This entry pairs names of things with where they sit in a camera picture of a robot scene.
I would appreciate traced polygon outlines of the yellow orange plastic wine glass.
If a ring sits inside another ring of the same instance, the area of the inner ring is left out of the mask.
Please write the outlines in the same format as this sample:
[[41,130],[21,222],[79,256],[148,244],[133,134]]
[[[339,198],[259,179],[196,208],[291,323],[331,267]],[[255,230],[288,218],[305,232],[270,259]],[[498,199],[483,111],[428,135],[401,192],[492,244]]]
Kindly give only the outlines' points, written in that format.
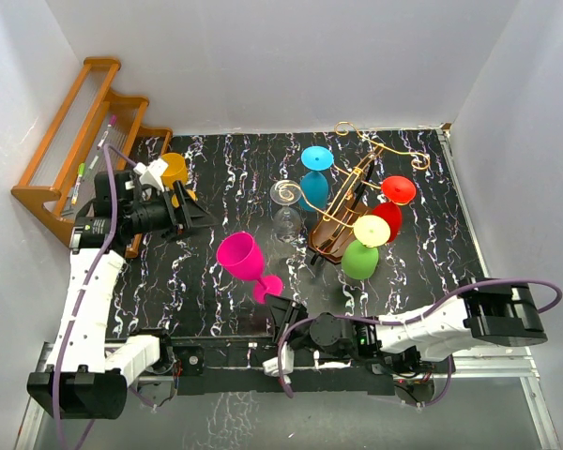
[[161,176],[163,185],[171,191],[174,191],[175,181],[180,181],[183,185],[186,185],[189,176],[184,157],[178,153],[169,152],[163,154],[161,158],[167,163],[167,168]]

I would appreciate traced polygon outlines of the magenta plastic wine glass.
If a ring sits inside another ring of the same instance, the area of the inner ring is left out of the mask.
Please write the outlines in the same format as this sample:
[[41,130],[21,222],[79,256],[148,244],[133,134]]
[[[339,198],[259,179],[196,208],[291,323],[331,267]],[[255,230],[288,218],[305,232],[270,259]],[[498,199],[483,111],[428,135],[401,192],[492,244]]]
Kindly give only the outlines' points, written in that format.
[[256,303],[264,304],[268,294],[282,293],[282,280],[275,275],[264,275],[263,252],[249,232],[236,232],[226,237],[217,249],[216,258],[233,277],[255,283],[252,296]]

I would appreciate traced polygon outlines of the red plastic wine glass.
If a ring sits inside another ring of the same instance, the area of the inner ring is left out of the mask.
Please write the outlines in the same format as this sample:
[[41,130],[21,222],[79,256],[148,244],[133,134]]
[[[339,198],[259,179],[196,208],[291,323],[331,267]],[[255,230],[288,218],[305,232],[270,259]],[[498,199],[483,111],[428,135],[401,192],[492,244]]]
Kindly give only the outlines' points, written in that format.
[[381,183],[381,191],[386,201],[375,206],[371,214],[382,218],[388,224],[390,229],[388,242],[391,243],[397,237],[403,224],[401,207],[416,197],[417,189],[410,179],[393,175]]

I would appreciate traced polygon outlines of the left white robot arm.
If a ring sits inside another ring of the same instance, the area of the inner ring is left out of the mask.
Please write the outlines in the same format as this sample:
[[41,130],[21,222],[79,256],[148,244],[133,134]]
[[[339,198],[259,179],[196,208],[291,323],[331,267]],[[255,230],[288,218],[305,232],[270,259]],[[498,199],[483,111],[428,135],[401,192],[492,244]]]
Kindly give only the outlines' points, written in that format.
[[153,328],[134,332],[106,354],[106,326],[125,250],[137,234],[179,241],[215,225],[215,219],[179,181],[158,193],[131,171],[98,172],[95,195],[78,212],[69,243],[70,277],[61,324],[43,370],[27,378],[27,393],[63,419],[115,419],[128,388],[149,368],[175,362],[170,336]]

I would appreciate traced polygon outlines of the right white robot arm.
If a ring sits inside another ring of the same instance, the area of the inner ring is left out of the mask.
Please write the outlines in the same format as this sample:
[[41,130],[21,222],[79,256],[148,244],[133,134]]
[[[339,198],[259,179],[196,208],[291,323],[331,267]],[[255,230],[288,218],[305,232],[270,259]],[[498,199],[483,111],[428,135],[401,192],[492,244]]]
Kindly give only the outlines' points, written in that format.
[[531,284],[521,278],[470,278],[428,307],[369,318],[329,312],[309,317],[303,305],[268,295],[281,352],[266,360],[263,370],[271,377],[289,375],[301,349],[404,374],[480,345],[542,344],[548,337]]

